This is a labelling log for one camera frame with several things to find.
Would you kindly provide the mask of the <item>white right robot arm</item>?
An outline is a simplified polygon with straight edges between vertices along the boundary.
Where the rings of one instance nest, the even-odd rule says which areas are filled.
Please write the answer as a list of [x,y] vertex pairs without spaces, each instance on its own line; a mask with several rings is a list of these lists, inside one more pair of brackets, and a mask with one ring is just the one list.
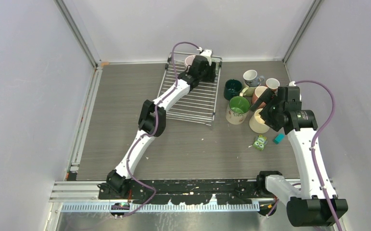
[[283,129],[290,142],[300,175],[300,188],[289,183],[276,170],[260,171],[256,192],[261,197],[274,195],[286,206],[287,217],[294,227],[329,227],[348,211],[346,199],[338,198],[326,173],[320,152],[321,131],[311,110],[303,110],[300,88],[266,89],[252,105],[265,124],[274,131]]

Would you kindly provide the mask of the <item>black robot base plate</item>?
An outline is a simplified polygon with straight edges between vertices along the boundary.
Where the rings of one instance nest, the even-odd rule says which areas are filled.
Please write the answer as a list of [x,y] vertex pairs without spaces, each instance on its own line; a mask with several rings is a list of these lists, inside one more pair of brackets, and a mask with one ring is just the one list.
[[199,179],[199,180],[144,180],[152,189],[130,180],[122,192],[116,192],[106,183],[98,184],[99,198],[103,200],[130,199],[142,204],[148,199],[152,205],[206,205],[216,199],[220,205],[246,205],[253,199],[273,201],[276,196],[265,193],[255,179]]

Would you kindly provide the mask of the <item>cream mug back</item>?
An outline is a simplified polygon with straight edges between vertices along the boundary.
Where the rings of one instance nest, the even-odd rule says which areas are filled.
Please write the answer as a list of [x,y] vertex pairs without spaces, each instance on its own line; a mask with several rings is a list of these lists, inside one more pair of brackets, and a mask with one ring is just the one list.
[[249,127],[253,132],[258,134],[264,134],[269,131],[270,127],[265,124],[265,121],[261,118],[260,112],[263,109],[257,109],[251,119],[249,120]]

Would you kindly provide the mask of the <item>small blue grey cup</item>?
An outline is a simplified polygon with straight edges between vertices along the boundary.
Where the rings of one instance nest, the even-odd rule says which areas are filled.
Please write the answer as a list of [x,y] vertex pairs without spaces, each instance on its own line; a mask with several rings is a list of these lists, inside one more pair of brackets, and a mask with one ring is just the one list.
[[247,70],[243,74],[243,81],[246,86],[255,88],[262,84],[265,80],[263,76],[259,76],[256,70]]

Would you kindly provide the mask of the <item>cream mug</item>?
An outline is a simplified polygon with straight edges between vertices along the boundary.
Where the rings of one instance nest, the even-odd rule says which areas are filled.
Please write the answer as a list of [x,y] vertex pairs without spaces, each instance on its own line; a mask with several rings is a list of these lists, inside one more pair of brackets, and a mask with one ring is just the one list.
[[258,134],[264,134],[269,131],[270,127],[265,124],[265,121],[261,118],[260,112],[263,109],[257,109],[251,119],[249,120],[249,127],[253,132]]
[[250,103],[243,96],[231,98],[226,109],[226,120],[233,125],[242,124],[249,112]]

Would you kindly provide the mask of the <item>light green mug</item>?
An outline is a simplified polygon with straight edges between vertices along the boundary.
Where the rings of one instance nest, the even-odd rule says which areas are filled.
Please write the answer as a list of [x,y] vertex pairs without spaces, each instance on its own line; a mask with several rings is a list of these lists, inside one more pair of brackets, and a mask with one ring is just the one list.
[[250,87],[250,86],[246,85],[245,83],[243,83],[243,89],[239,93],[239,96],[252,97],[254,92],[255,92],[255,89],[256,89],[256,87]]

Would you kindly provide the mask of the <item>aluminium front rail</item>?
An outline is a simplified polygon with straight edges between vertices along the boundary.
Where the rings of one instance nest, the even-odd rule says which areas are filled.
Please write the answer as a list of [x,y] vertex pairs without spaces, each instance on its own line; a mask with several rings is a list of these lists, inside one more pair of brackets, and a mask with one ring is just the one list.
[[143,204],[141,199],[130,196],[126,199],[101,199],[97,181],[56,182],[49,202],[60,203],[62,212],[110,212],[113,215],[162,212],[259,212],[276,203],[270,197],[238,199],[231,194],[203,194],[187,192],[176,194],[156,194]]

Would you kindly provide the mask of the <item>teal toy block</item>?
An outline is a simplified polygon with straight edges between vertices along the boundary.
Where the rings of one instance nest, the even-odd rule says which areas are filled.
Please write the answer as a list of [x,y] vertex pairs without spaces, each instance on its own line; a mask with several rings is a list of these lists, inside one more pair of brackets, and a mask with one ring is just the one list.
[[274,139],[273,142],[275,144],[279,144],[282,142],[282,140],[285,138],[285,135],[283,133],[278,134]]

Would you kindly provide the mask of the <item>mauve pink mug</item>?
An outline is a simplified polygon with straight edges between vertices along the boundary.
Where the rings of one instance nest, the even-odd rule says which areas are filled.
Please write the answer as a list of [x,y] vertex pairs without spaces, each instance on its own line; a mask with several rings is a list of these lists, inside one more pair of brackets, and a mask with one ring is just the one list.
[[184,60],[185,69],[188,69],[189,67],[191,67],[195,57],[196,57],[196,55],[189,55],[185,58],[185,60]]

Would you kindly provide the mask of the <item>dark teal mug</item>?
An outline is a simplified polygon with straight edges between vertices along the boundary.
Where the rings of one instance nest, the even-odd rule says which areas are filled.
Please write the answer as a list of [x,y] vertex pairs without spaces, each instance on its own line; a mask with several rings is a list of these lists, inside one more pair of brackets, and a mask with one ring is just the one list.
[[226,100],[230,101],[233,97],[238,96],[242,91],[243,85],[236,79],[229,79],[224,86],[223,96]]

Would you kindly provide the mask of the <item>cream mug front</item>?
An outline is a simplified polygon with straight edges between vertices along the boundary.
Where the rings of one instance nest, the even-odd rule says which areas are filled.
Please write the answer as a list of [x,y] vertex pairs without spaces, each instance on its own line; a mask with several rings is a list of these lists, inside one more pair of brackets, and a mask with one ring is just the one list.
[[249,112],[250,103],[243,96],[231,98],[226,109],[226,120],[233,125],[242,124]]

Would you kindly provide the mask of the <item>salmon pink mug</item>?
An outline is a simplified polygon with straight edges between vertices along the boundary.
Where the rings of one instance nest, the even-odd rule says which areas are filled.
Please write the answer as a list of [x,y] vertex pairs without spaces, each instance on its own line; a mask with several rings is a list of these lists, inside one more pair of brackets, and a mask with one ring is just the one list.
[[[253,96],[252,96],[252,105],[254,105],[257,100],[259,99],[259,97],[268,89],[268,87],[266,86],[258,86],[256,87],[254,93],[253,93]],[[261,109],[261,108],[264,108],[266,106],[266,103],[262,102],[260,106],[258,106],[256,109]]]

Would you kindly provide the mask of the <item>green toy monster block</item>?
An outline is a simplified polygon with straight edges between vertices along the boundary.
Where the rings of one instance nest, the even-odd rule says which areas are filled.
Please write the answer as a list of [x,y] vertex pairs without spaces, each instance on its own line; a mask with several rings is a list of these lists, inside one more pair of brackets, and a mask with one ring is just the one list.
[[263,135],[258,135],[253,142],[253,147],[259,151],[263,151],[267,142],[268,142],[267,137]]

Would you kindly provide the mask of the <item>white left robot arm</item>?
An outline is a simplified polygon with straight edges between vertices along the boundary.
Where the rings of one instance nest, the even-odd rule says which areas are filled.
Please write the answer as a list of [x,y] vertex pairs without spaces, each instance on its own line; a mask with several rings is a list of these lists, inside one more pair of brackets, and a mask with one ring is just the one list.
[[196,55],[191,65],[175,72],[175,81],[161,96],[145,100],[138,120],[138,131],[122,161],[106,177],[105,186],[117,199],[124,199],[129,192],[129,182],[148,146],[162,135],[166,127],[166,114],[182,97],[196,88],[201,81],[215,78],[215,62],[207,55]]

